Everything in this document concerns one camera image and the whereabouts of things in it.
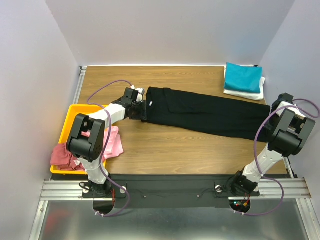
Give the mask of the teal folded t shirt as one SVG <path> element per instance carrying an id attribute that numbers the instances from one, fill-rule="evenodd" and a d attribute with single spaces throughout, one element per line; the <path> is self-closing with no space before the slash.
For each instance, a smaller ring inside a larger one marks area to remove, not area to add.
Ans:
<path id="1" fill-rule="evenodd" d="M 260 94 L 263 68 L 226 63 L 224 88 L 230 91 Z"/>

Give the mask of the black t shirt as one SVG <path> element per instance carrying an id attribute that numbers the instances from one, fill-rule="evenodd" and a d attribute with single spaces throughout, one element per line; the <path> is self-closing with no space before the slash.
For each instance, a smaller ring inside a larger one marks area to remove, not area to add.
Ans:
<path id="1" fill-rule="evenodd" d="M 148 88 L 146 104 L 147 122 L 151 124 L 267 141 L 266 131 L 257 131 L 270 114 L 268 105 L 157 87 Z"/>

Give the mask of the dark red t shirt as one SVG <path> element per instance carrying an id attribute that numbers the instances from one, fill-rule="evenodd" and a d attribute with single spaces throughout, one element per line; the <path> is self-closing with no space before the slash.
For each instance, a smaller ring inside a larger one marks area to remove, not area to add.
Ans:
<path id="1" fill-rule="evenodd" d="M 80 161 L 67 150 L 66 143 L 59 143 L 53 148 L 50 164 L 60 171 L 84 171 Z"/>

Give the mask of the yellow plastic bin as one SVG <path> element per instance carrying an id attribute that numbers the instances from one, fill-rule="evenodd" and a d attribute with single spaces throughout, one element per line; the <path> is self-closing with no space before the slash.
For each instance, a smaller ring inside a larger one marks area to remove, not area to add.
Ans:
<path id="1" fill-rule="evenodd" d="M 100 106 L 72 104 L 62 128 L 58 144 L 66 143 L 66 149 L 82 164 L 84 171 L 50 171 L 60 175 L 84 175 L 83 164 L 98 164 L 104 148 L 105 131 L 109 126 L 108 115 Z"/>

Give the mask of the aluminium frame rail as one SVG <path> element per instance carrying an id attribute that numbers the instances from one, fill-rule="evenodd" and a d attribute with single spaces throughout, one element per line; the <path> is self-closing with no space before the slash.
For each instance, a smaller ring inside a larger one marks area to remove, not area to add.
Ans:
<path id="1" fill-rule="evenodd" d="M 40 199 L 30 232 L 30 240 L 41 239 L 50 202 L 82 201 L 82 190 L 75 180 L 46 180 L 41 189 Z"/>

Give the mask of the white folded t shirt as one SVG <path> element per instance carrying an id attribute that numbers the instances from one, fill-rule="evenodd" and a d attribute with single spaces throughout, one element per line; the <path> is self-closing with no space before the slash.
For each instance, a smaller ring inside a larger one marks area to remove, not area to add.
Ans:
<path id="1" fill-rule="evenodd" d="M 226 65 L 224 66 L 224 81 L 225 81 L 225 75 L 226 75 Z M 241 97 L 245 99 L 250 99 L 254 101 L 260 101 L 264 99 L 264 83 L 265 83 L 266 78 L 261 77 L 260 79 L 260 93 L 248 93 L 248 92 L 241 92 L 241 91 L 233 91 L 233 90 L 227 90 L 223 86 L 223 93 L 227 95 L 232 95 L 236 97 Z"/>

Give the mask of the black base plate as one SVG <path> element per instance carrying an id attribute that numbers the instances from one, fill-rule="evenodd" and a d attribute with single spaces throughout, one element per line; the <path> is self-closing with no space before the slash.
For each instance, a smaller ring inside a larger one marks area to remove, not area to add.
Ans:
<path id="1" fill-rule="evenodd" d="M 242 208 L 249 197 L 260 195 L 246 190 L 245 180 L 228 174 L 114 174 L 111 179 L 117 185 L 110 181 L 102 186 L 91 181 L 79 184 L 82 197 L 93 200 L 94 210 Z"/>

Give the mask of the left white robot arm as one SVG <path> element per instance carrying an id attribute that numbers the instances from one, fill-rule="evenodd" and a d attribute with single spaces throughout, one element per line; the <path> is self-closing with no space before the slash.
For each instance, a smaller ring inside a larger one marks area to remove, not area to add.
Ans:
<path id="1" fill-rule="evenodd" d="M 101 110 L 85 115 L 79 113 L 75 119 L 66 142 L 69 151 L 84 167 L 88 184 L 83 188 L 99 195 L 109 193 L 111 183 L 109 173 L 103 166 L 103 153 L 111 138 L 111 126 L 119 121 L 147 120 L 147 105 L 144 88 L 126 88 L 119 99 Z"/>

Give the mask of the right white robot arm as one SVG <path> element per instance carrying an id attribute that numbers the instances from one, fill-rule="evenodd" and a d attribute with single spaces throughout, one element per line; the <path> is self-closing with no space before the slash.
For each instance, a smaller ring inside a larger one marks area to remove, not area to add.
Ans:
<path id="1" fill-rule="evenodd" d="M 276 163 L 297 155 L 305 146 L 316 121 L 313 116 L 306 116 L 294 101 L 292 95 L 283 93 L 272 104 L 269 117 L 259 128 L 266 130 L 267 144 L 259 155 L 255 150 L 253 162 L 234 176 L 230 188 L 235 195 L 258 192 L 260 180 Z"/>

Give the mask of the light pink t shirt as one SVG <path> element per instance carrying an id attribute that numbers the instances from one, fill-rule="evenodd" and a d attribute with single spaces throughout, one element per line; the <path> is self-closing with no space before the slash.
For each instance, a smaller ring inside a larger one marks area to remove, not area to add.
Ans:
<path id="1" fill-rule="evenodd" d="M 111 134 L 103 153 L 102 160 L 105 161 L 111 158 L 117 158 L 124 153 L 119 128 L 117 126 L 111 127 Z"/>

